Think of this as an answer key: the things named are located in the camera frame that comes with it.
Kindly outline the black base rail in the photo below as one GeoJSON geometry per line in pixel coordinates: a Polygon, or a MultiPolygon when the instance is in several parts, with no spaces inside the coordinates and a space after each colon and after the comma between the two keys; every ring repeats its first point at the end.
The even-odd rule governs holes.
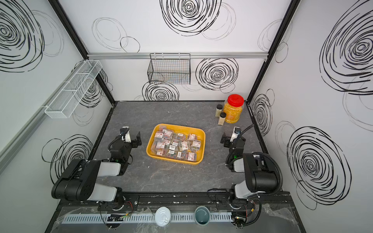
{"type": "Polygon", "coordinates": [[[210,206],[218,210],[250,210],[259,203],[291,204],[289,192],[271,196],[255,195],[251,198],[237,199],[228,191],[207,192],[124,192],[124,210],[140,210],[156,206],[210,206]]]}

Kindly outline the rear black cap spice bottle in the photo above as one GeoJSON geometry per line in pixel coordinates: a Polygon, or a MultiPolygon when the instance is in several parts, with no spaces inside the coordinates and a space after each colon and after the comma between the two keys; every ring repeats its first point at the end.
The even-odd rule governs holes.
{"type": "Polygon", "coordinates": [[[220,114],[221,114],[222,110],[223,110],[223,106],[222,106],[221,104],[218,104],[218,105],[216,106],[215,117],[220,117],[220,114]]]}

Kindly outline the paper clip box red label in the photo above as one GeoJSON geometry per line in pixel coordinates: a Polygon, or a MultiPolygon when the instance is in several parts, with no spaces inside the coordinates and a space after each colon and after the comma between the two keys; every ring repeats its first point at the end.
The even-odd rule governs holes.
{"type": "Polygon", "coordinates": [[[162,141],[164,134],[162,132],[156,132],[154,135],[154,141],[162,141]]]}

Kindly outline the yellow plastic storage tray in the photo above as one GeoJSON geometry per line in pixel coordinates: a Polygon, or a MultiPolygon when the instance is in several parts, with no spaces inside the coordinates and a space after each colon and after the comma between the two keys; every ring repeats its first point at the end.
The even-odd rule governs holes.
{"type": "Polygon", "coordinates": [[[146,151],[154,159],[198,165],[204,158],[205,146],[206,134],[203,130],[161,123],[155,126],[146,151]],[[160,125],[165,125],[167,130],[162,132],[162,141],[154,141],[160,125]]]}

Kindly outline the red lid corn jar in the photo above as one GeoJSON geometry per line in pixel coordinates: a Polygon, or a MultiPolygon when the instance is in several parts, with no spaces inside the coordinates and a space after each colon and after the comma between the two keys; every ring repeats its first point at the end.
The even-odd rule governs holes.
{"type": "Polygon", "coordinates": [[[226,113],[227,123],[237,123],[240,119],[244,105],[244,98],[238,94],[230,95],[225,101],[223,112],[226,113]]]}

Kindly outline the paper clip box top corner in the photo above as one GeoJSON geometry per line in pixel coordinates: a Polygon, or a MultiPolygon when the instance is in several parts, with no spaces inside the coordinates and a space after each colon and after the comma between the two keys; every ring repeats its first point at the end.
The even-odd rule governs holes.
{"type": "Polygon", "coordinates": [[[159,131],[164,132],[165,130],[167,130],[167,127],[165,125],[159,126],[159,131]]]}

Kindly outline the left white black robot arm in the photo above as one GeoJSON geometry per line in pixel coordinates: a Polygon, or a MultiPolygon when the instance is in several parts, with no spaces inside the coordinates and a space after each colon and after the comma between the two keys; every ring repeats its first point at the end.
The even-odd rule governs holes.
{"type": "Polygon", "coordinates": [[[141,133],[131,139],[129,127],[121,128],[120,134],[108,145],[109,159],[73,159],[54,184],[51,196],[68,202],[96,201],[124,205],[121,188],[99,184],[96,180],[124,175],[133,161],[131,150],[141,145],[141,133]]]}

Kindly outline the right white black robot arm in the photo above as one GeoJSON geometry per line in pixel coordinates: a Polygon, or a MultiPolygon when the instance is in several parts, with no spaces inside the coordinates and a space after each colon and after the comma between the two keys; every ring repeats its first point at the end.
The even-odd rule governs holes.
{"type": "Polygon", "coordinates": [[[231,172],[243,173],[244,181],[231,188],[233,198],[270,196],[282,190],[283,175],[277,162],[267,153],[244,152],[246,139],[239,134],[223,134],[220,142],[229,149],[225,165],[231,172]]]}

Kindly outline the black cap spice bottle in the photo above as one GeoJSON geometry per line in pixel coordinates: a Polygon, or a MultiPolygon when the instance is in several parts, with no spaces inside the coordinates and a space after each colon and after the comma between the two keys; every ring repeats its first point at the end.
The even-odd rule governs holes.
{"type": "Polygon", "coordinates": [[[222,110],[223,110],[223,106],[222,106],[221,104],[218,104],[218,105],[216,106],[215,117],[220,117],[220,114],[221,114],[222,110]]]}
{"type": "Polygon", "coordinates": [[[218,124],[221,126],[224,125],[225,119],[226,119],[226,113],[221,112],[219,116],[218,124]]]}

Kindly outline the grey green cup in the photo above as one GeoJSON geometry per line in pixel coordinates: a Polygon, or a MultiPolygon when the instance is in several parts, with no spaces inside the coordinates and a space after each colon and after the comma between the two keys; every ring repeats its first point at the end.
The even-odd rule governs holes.
{"type": "Polygon", "coordinates": [[[194,212],[195,222],[200,226],[206,226],[210,222],[210,211],[205,206],[199,206],[194,212]]]}

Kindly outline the front black cap spice bottle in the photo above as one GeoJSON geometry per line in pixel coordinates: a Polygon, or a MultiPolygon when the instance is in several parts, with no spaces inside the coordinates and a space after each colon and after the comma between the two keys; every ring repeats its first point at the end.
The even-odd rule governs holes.
{"type": "Polygon", "coordinates": [[[219,116],[218,124],[221,126],[224,125],[225,119],[226,119],[226,113],[221,112],[219,116]]]}

